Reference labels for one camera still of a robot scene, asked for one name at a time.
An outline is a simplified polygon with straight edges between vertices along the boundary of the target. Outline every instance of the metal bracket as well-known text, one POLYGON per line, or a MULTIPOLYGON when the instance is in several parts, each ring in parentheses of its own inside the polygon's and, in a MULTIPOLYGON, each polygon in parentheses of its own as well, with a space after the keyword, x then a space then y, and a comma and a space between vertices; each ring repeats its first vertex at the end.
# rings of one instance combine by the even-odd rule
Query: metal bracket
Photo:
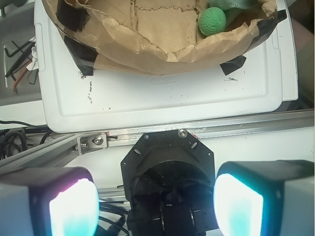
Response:
POLYGON ((77 138, 79 155, 108 148, 106 133, 91 133, 77 138))

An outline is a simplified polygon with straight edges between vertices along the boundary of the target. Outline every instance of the black tape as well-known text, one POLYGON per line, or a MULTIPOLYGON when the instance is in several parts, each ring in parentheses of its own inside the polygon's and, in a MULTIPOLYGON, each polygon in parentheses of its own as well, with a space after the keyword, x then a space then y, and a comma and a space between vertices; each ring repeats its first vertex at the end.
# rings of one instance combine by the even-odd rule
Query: black tape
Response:
POLYGON ((259 46, 264 41, 266 41, 272 32, 277 27, 277 24, 287 18, 286 10, 278 11, 278 17, 276 19, 262 20, 257 23, 259 28, 259 36, 253 39, 250 47, 247 51, 259 46))
MULTIPOLYGON (((259 36, 253 39, 250 47, 247 51, 250 51, 251 49, 259 46, 264 41, 266 41, 272 32, 275 30, 278 23, 285 20, 287 18, 286 10, 278 11, 278 17, 276 19, 268 19, 268 20, 262 20, 257 23, 257 26, 259 28, 259 36)), ((230 60, 226 63, 221 64, 221 68, 225 75, 228 75, 239 68, 241 68, 245 63, 246 57, 239 56, 234 58, 233 60, 230 60)))
POLYGON ((98 52, 94 48, 81 44, 66 35, 64 36, 64 43, 82 74, 94 75, 94 63, 98 52))
POLYGON ((90 19, 86 9, 74 8, 65 0, 58 0, 56 16, 61 24, 74 32, 82 32, 90 19))
POLYGON ((221 64, 221 69, 223 71, 223 73, 225 75, 228 75, 236 70, 238 70, 239 68, 242 68, 244 63, 246 61, 246 57, 245 56, 238 56, 228 62, 225 62, 223 64, 221 64))

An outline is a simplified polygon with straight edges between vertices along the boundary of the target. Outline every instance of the brown paper bag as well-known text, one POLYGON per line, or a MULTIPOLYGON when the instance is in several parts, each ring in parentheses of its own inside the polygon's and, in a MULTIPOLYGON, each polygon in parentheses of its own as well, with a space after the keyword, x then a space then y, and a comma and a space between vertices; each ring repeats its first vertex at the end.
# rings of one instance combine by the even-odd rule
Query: brown paper bag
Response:
POLYGON ((258 0, 260 12, 239 16, 230 31, 209 37, 198 29, 206 0, 42 1, 85 75, 94 69, 168 75, 217 66, 262 43, 278 23, 276 0, 258 0))

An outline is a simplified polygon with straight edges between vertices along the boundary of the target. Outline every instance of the white surface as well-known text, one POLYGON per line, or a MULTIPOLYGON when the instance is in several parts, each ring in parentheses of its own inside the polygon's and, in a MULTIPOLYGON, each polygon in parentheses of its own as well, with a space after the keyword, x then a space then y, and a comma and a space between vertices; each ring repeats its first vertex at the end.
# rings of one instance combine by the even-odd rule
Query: white surface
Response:
MULTIPOLYGON (((42 101, 0 106, 0 120, 17 120, 33 125, 45 125, 46 119, 42 101)), ((18 124, 0 124, 0 130, 23 127, 18 124)))
MULTIPOLYGON (((200 140, 214 152, 215 168, 226 161, 296 160, 314 161, 314 127, 200 140)), ((83 166, 98 188, 123 184, 120 162, 132 146, 110 147, 78 156, 67 166, 83 166)))
POLYGON ((314 176, 285 182, 280 235, 314 235, 314 176))
POLYGON ((46 120, 56 132, 254 114, 273 111, 282 102, 277 31, 246 53, 243 68, 228 76, 216 67, 154 78, 95 71, 82 80, 41 1, 35 2, 35 28, 46 120))
POLYGON ((32 236, 29 189, 0 183, 0 235, 32 236))
POLYGON ((297 64, 295 43, 290 14, 283 0, 277 0, 278 10, 286 9, 288 18, 280 22, 278 32, 279 48, 281 50, 283 101, 298 99, 297 64))

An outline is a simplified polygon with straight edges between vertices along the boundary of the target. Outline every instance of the green cloth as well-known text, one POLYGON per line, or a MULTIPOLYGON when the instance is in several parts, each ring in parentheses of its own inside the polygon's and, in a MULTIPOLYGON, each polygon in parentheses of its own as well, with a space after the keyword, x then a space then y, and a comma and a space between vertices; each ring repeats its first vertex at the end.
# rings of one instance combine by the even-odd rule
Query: green cloth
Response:
POLYGON ((208 0, 210 7, 218 7, 223 11, 231 8, 251 10, 259 6, 258 0, 208 0))
POLYGON ((210 7, 218 7, 226 14, 226 26, 232 23, 243 10, 257 11, 258 0, 208 0, 210 7))

